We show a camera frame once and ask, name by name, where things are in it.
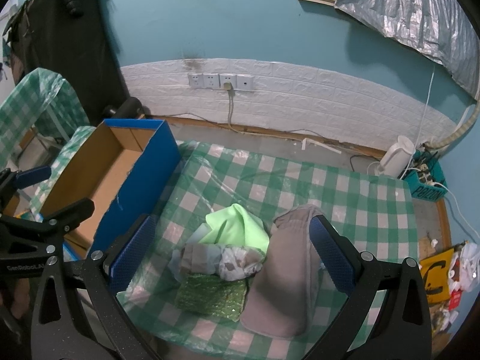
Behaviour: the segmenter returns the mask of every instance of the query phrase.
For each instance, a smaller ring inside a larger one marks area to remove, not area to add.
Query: black cable
[[[373,158],[375,161],[378,161],[378,158],[377,158],[377,157],[374,157],[373,155],[368,155],[368,154],[354,154],[353,156],[351,156],[351,157],[349,158],[350,166],[352,167],[352,172],[356,172],[356,170],[354,169],[353,164],[352,164],[352,158],[355,158],[355,157]]]

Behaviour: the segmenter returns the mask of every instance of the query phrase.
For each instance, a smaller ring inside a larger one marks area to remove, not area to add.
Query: blue wall
[[[480,122],[477,121],[469,133],[440,160],[448,188],[457,197],[463,216],[478,233],[480,233],[480,151],[477,149],[479,142]],[[447,193],[445,199],[452,243],[455,245],[468,240],[480,244],[480,240],[458,214],[452,195]],[[462,294],[460,306],[457,308],[460,314],[450,332],[456,333],[460,328],[479,291],[480,286],[477,286],[472,292]]]
[[[290,62],[425,102],[434,63],[332,7],[298,0],[100,0],[121,66],[181,58]],[[470,97],[440,66],[430,105],[459,121]]]

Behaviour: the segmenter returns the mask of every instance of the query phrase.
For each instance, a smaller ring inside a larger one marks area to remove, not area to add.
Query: wall outlet
[[[237,89],[239,91],[253,91],[254,77],[248,74],[237,74]]]
[[[213,73],[204,73],[203,74],[203,84],[204,88],[220,88],[220,82],[218,81],[218,74]]]
[[[230,83],[232,84],[232,88],[237,88],[237,76],[235,74],[220,74],[220,89],[225,89],[223,84]]]
[[[201,73],[189,73],[188,74],[188,84],[192,88],[205,88],[203,83],[203,74]]]

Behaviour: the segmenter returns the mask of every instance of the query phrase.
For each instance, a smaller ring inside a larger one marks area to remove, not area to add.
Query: metal screw
[[[101,259],[103,257],[103,252],[101,250],[96,250],[90,255],[90,257],[92,257],[92,260]]]
[[[52,266],[52,265],[55,264],[57,261],[58,261],[57,256],[52,256],[52,257],[49,257],[49,259],[46,261],[46,264],[47,264],[48,266]]]
[[[407,264],[408,266],[411,266],[412,268],[413,268],[414,266],[417,266],[417,262],[416,262],[414,259],[412,259],[411,257],[408,257],[408,258],[407,258],[406,264]]]
[[[374,255],[371,254],[369,251],[363,251],[360,256],[365,261],[372,261],[374,259]]]

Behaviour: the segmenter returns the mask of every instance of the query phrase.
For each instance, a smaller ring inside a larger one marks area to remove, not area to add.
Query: wooden baseboard
[[[227,125],[226,123],[214,123],[214,122],[209,122],[209,121],[206,121],[206,120],[190,119],[188,117],[161,116],[161,115],[156,115],[156,116],[151,116],[151,117],[153,117],[153,119],[166,120],[170,124],[183,124],[183,125],[190,125],[190,126],[216,127],[216,128],[225,128],[227,130],[230,129],[229,125]],[[371,147],[355,145],[355,144],[347,143],[347,142],[339,142],[339,141],[334,140],[334,139],[322,138],[322,137],[319,137],[318,135],[313,135],[313,134],[309,135],[309,134],[299,134],[299,133],[294,133],[294,132],[283,132],[283,131],[278,131],[278,130],[271,130],[269,128],[243,126],[243,125],[238,125],[238,124],[232,124],[232,127],[235,130],[238,130],[240,132],[262,134],[262,135],[285,138],[285,139],[303,140],[304,138],[311,138],[313,140],[316,140],[316,141],[321,142],[321,143],[325,143],[327,145],[340,146],[340,147],[343,147],[345,149],[350,149],[350,150],[354,150],[356,152],[361,152],[362,154],[365,154],[365,155],[371,155],[375,158],[382,158],[383,155],[386,153],[383,150],[373,149]]]
[[[445,207],[445,199],[441,198],[436,202],[438,210],[438,218],[440,219],[440,235],[442,237],[443,249],[452,247],[452,235],[450,234],[450,223],[448,222],[447,208]]]

